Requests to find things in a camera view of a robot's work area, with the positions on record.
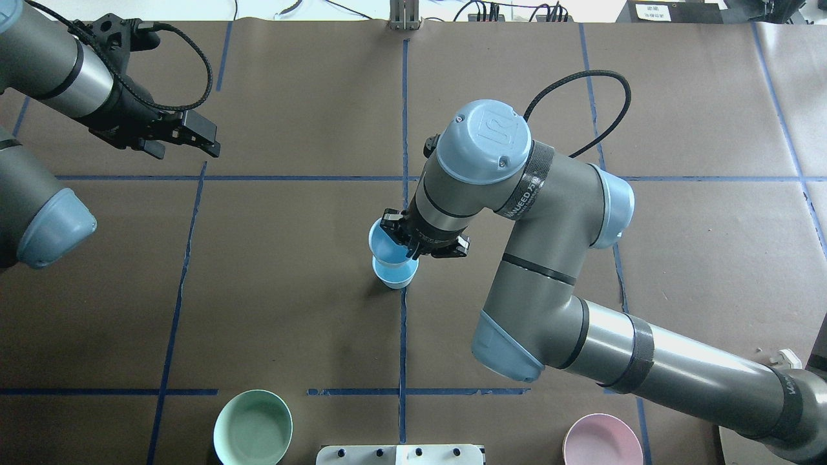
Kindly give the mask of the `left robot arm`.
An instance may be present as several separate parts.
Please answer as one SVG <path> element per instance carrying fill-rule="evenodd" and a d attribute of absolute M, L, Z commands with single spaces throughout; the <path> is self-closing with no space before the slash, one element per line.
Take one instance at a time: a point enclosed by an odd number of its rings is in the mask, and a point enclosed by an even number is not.
<path fill-rule="evenodd" d="M 170 32 L 194 50 L 205 70 L 194 103 L 162 104 L 128 74 L 141 51 Z M 215 72 L 207 54 L 183 30 L 162 21 L 106 13 L 70 20 L 38 1 L 2 2 L 2 92 L 50 109 L 66 123 L 44 126 L 47 138 L 73 123 L 110 147 L 160 160 L 168 143 L 218 157 L 216 125 L 198 113 Z M 54 174 L 24 136 L 20 123 L 2 124 L 2 270 L 50 267 L 98 228 L 74 189 Z"/>

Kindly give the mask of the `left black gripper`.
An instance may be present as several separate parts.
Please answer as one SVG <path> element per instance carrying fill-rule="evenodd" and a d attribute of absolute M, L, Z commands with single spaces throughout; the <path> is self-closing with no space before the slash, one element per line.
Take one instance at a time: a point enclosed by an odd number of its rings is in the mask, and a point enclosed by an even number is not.
<path fill-rule="evenodd" d="M 68 75 L 68 116 L 118 149 L 141 150 L 158 160 L 165 143 L 190 145 L 220 156 L 218 127 L 194 110 L 157 103 L 127 75 L 132 53 L 156 49 L 161 30 L 188 36 L 168 23 L 107 14 L 94 23 L 71 21 L 77 56 Z"/>

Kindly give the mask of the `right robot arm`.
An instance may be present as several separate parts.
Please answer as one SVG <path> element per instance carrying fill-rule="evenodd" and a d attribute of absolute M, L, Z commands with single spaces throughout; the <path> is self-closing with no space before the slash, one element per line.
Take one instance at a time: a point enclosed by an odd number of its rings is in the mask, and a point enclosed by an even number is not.
<path fill-rule="evenodd" d="M 507 103 L 465 104 L 424 150 L 404 210 L 381 229 L 407 259 L 464 257 L 472 220 L 513 222 L 472 339 L 485 367 L 535 382 L 548 367 L 825 463 L 825 379 L 767 367 L 576 295 L 587 251 L 617 244 L 633 217 L 628 182 L 536 141 Z"/>

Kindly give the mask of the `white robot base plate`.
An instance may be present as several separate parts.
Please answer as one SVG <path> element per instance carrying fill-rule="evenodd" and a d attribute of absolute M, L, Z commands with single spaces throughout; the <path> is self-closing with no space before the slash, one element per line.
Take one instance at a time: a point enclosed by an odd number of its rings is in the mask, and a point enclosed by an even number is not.
<path fill-rule="evenodd" d="M 485 464 L 485 448 L 475 444 L 330 445 L 316 464 Z"/>

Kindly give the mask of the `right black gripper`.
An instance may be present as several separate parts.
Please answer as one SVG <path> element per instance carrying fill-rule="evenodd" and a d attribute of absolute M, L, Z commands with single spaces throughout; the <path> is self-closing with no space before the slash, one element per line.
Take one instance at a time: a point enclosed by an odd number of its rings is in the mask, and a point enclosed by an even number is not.
<path fill-rule="evenodd" d="M 380 218 L 381 229 L 391 241 L 406 250 L 406 257 L 416 260 L 422 255 L 434 258 L 466 257 L 470 238 L 463 230 L 438 229 L 425 220 L 419 209 L 385 209 Z"/>

